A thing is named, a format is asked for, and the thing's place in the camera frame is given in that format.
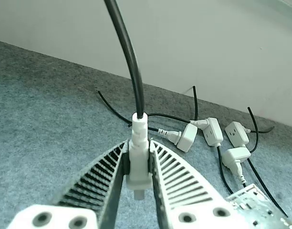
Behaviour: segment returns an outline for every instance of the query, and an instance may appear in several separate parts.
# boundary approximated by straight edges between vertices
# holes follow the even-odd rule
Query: white wall
[[[292,9],[277,0],[118,0],[143,81],[292,126]],[[103,0],[0,0],[0,41],[129,77]]]

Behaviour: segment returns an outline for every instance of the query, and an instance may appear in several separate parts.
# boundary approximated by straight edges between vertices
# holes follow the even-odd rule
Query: gray carpet
[[[1,229],[25,207],[47,203],[80,169],[130,136],[130,129],[107,109],[97,90],[116,110],[131,117],[135,102],[130,80],[0,42]],[[144,90],[148,113],[193,118],[193,98],[149,85]],[[209,116],[218,118],[222,129],[231,121],[253,128],[249,114],[200,100],[199,117]],[[251,160],[292,218],[292,127],[263,118],[257,121],[260,129],[276,128],[260,136]],[[179,131],[185,127],[160,117],[151,117],[149,125]],[[228,196],[220,179],[216,149],[207,146],[201,132],[186,154],[157,134],[150,136],[172,148],[222,196]],[[249,137],[251,148],[255,134]],[[231,145],[225,135],[222,151],[228,148]],[[260,187],[247,163],[243,170],[247,181]],[[229,171],[226,177],[233,190],[241,188]],[[137,202],[123,187],[116,228],[158,228],[151,190],[144,201]]]

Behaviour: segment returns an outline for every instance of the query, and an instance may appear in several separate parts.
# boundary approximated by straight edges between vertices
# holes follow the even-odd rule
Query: black cable
[[[255,146],[254,148],[250,151],[251,153],[254,152],[257,148],[257,145],[259,143],[259,129],[257,127],[257,123],[255,121],[255,118],[254,118],[254,115],[250,109],[250,107],[248,107],[248,110],[249,110],[249,113],[251,115],[251,118],[252,118],[252,121],[253,121],[253,124],[254,124],[254,128],[255,128],[255,131],[256,131],[256,143],[255,143]],[[247,159],[251,169],[253,170],[255,176],[257,177],[257,179],[259,180],[261,186],[264,188],[264,190],[266,191],[267,195],[269,196],[269,198],[271,199],[271,201],[275,204],[275,206],[281,210],[282,213],[284,213],[284,215],[286,217],[288,217],[288,215],[284,212],[284,210],[281,208],[281,206],[276,202],[276,200],[274,199],[274,197],[271,195],[270,191],[267,189],[265,183],[263,182],[262,178],[260,177],[259,173],[257,172],[256,168],[254,167],[254,165],[252,164],[250,158]]]
[[[259,135],[259,129],[257,127],[257,123],[255,121],[255,117],[254,117],[250,107],[248,107],[248,111],[249,111],[249,114],[250,114],[250,116],[252,118],[252,121],[253,121],[253,124],[254,124],[254,128],[255,128],[255,132],[256,132],[255,146],[254,146],[254,148],[252,150],[250,150],[250,153],[253,153],[257,149],[257,146],[259,144],[260,135]]]
[[[263,182],[263,180],[261,179],[259,173],[256,171],[256,168],[253,166],[250,158],[247,159],[248,160],[248,163],[249,165],[251,166],[255,176],[257,177],[257,179],[260,181],[260,184],[262,185],[262,187],[264,188],[264,190],[266,191],[266,193],[268,194],[269,198],[271,199],[271,201],[275,204],[275,206],[281,210],[282,213],[284,213],[284,215],[286,217],[288,217],[288,215],[286,214],[286,212],[284,212],[284,210],[281,208],[281,206],[276,202],[276,200],[274,199],[274,197],[271,195],[270,191],[267,189],[265,183]]]
[[[275,126],[272,126],[270,128],[268,128],[267,130],[259,130],[259,134],[267,134],[269,132],[271,132],[272,130],[274,130]]]
[[[104,101],[104,103],[110,108],[110,110],[117,116],[117,117],[119,117],[120,119],[122,119],[123,121],[125,121],[126,123],[128,123],[128,124],[132,124],[132,122],[129,120],[129,119],[127,119],[127,118],[125,118],[124,116],[122,116],[120,113],[118,113],[109,103],[108,103],[108,101],[104,98],[104,96],[102,95],[102,93],[100,92],[100,91],[98,91],[98,93],[99,93],[99,95],[100,95],[100,97],[102,98],[102,100]],[[157,128],[153,128],[153,127],[148,127],[148,130],[151,130],[151,131],[156,131],[156,132],[158,132],[159,131],[159,129],[157,129]]]
[[[226,186],[226,188],[228,189],[229,193],[230,194],[233,194],[232,189],[229,187],[229,185],[227,184],[227,181],[226,181],[226,179],[224,177],[220,146],[217,147],[217,152],[218,152],[218,159],[219,159],[219,168],[220,168],[221,179],[222,179],[224,185]]]
[[[190,121],[187,120],[187,119],[179,118],[179,117],[172,116],[172,115],[169,115],[169,114],[150,113],[150,114],[148,114],[148,117],[150,117],[150,116],[160,116],[160,117],[175,119],[175,120],[178,120],[178,121],[183,122],[183,123],[190,123]]]
[[[123,52],[127,61],[128,69],[130,71],[133,90],[136,98],[136,113],[137,118],[142,118],[144,113],[144,93],[141,73],[138,68],[136,54],[132,47],[128,32],[126,30],[121,12],[115,0],[104,0],[111,20],[115,27],[118,39],[123,48]]]
[[[193,86],[194,91],[194,101],[195,101],[195,119],[198,120],[198,100],[197,100],[197,93],[196,93],[196,87]]]

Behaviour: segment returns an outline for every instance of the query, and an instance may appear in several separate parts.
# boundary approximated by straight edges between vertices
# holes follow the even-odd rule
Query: white plug
[[[216,118],[207,118],[203,120],[190,120],[190,123],[203,130],[204,138],[209,146],[220,146],[223,141],[223,135]]]
[[[223,135],[216,118],[207,118],[209,125],[203,130],[204,138],[209,146],[218,147],[223,141]]]
[[[132,116],[132,137],[129,141],[130,173],[126,176],[129,189],[134,191],[135,199],[144,199],[144,190],[152,187],[151,174],[148,171],[149,141],[148,116]]]
[[[247,143],[249,143],[249,138],[245,130],[245,127],[243,127],[238,122],[231,122],[225,128],[227,136],[229,137],[229,140],[234,147],[245,146]]]
[[[197,131],[198,128],[195,125],[192,125],[190,123],[187,124],[177,144],[177,148],[182,150],[183,152],[187,152],[195,141]]]
[[[208,119],[190,120],[190,123],[195,125],[196,127],[198,127],[201,130],[204,130],[209,125]]]
[[[242,184],[246,183],[246,179],[242,174],[241,163],[251,156],[250,151],[246,147],[238,147],[228,149],[222,154],[222,163],[228,167],[231,172],[237,176]]]
[[[164,138],[167,138],[170,142],[174,143],[176,146],[182,136],[181,131],[167,131],[163,129],[159,129],[159,134],[161,134]]]

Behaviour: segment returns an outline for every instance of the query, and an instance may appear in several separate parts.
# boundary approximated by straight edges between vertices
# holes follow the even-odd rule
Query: screw hole
[[[179,215],[179,221],[183,222],[183,223],[192,223],[194,221],[196,221],[196,217],[195,215],[191,214],[191,213],[181,213]]]
[[[184,222],[189,223],[192,221],[192,218],[190,216],[184,216],[183,220],[184,220]]]
[[[85,217],[75,217],[71,220],[69,224],[70,229],[83,229],[87,224],[87,218]]]
[[[43,227],[51,221],[51,218],[52,214],[50,212],[42,212],[33,218],[32,223],[35,227]]]
[[[213,214],[217,217],[227,217],[230,216],[230,212],[224,208],[215,208]]]

